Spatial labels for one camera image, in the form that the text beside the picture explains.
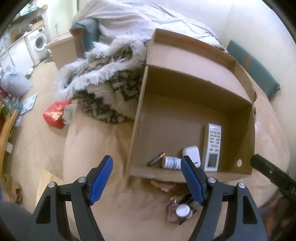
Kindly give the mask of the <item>person's right hand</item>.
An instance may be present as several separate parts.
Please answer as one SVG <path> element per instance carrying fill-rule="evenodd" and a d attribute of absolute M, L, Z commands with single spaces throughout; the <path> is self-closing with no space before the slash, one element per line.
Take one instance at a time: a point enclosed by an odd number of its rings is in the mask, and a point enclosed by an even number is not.
<path fill-rule="evenodd" d="M 260 209 L 267 240 L 295 240 L 295 202 L 281 195 Z"/>

